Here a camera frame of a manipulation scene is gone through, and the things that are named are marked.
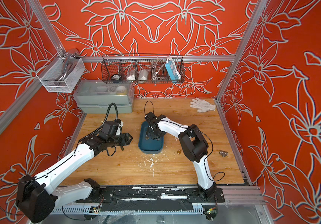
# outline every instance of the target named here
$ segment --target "plastic container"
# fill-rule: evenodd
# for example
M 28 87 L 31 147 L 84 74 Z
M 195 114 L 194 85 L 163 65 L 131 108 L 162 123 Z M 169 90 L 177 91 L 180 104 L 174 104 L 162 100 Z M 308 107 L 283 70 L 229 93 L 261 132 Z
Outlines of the plastic container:
M 77 106 L 87 114 L 105 114 L 110 103 L 117 105 L 118 113 L 132 113 L 134 87 L 130 83 L 104 83 L 100 80 L 82 80 L 73 94 Z
M 66 78 L 64 78 L 64 80 L 59 80 L 63 66 L 63 60 L 61 58 L 55 59 L 55 63 L 52 65 L 49 72 L 40 78 L 41 84 L 48 92 L 73 91 L 85 70 L 82 59 L 70 59 L 71 62 L 75 60 L 77 61 L 77 64 L 74 69 L 66 76 Z

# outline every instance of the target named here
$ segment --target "black wire basket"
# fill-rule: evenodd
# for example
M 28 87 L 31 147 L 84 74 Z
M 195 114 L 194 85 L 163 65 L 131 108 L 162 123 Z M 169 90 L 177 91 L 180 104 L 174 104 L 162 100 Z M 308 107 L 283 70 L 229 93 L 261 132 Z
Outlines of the black wire basket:
M 165 68 L 165 62 L 169 56 L 176 64 L 176 69 L 181 76 L 180 79 L 171 79 L 169 77 L 167 69 Z M 102 55 L 102 58 L 102 80 L 105 83 L 184 82 L 184 62 L 183 56 L 180 55 L 137 54 L 131 57 Z

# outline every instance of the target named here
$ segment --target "white mesh basket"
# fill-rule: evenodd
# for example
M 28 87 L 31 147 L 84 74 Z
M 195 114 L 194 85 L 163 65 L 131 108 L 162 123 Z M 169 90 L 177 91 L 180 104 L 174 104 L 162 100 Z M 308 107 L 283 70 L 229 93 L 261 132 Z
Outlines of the white mesh basket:
M 63 60 L 61 58 L 56 58 L 55 60 L 55 64 L 52 65 L 47 74 L 41 77 L 41 84 L 48 92 L 72 92 L 84 70 L 86 69 L 82 59 L 78 59 L 76 67 L 63 81 L 57 81 L 61 75 Z

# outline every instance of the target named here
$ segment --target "white work glove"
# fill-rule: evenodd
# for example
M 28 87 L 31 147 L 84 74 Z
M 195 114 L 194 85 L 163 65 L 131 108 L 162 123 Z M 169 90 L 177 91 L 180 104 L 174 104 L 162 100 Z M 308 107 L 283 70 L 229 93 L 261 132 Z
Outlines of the white work glove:
M 196 97 L 195 99 L 192 99 L 192 102 L 190 102 L 190 107 L 193 108 L 198 108 L 199 110 L 197 110 L 199 113 L 201 112 L 207 112 L 209 110 L 215 110 L 215 105 L 210 104 L 207 101 L 201 100 L 198 97 Z

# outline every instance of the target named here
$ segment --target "storage box lid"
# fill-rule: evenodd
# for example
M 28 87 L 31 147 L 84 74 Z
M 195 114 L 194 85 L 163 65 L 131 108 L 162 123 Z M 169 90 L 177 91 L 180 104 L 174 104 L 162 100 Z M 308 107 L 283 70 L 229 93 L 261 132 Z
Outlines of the storage box lid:
M 101 80 L 82 80 L 73 94 L 77 106 L 129 106 L 133 103 L 134 87 L 130 83 L 104 83 Z

